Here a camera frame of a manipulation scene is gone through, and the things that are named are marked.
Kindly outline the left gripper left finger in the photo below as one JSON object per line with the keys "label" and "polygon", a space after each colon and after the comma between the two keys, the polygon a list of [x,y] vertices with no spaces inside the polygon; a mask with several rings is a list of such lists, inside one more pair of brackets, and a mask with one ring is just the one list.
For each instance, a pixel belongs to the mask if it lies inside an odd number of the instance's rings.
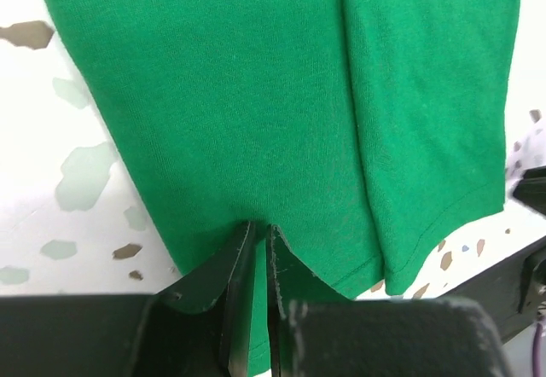
{"label": "left gripper left finger", "polygon": [[156,294],[1,300],[4,376],[245,376],[255,225]]}

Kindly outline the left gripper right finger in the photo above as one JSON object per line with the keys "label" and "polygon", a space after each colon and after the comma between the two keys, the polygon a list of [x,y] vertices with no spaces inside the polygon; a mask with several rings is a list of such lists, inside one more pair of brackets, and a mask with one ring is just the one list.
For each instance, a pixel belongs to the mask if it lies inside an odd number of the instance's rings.
{"label": "left gripper right finger", "polygon": [[510,376],[497,328],[474,301],[350,300],[291,251],[266,241],[274,376]]}

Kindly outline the green t shirt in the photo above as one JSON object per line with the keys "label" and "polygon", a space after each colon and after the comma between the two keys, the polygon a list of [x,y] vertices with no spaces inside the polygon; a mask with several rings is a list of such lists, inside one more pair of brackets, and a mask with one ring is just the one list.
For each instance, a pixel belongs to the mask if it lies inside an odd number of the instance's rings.
{"label": "green t shirt", "polygon": [[180,272],[281,228],[356,298],[505,201],[520,0],[44,0]]}

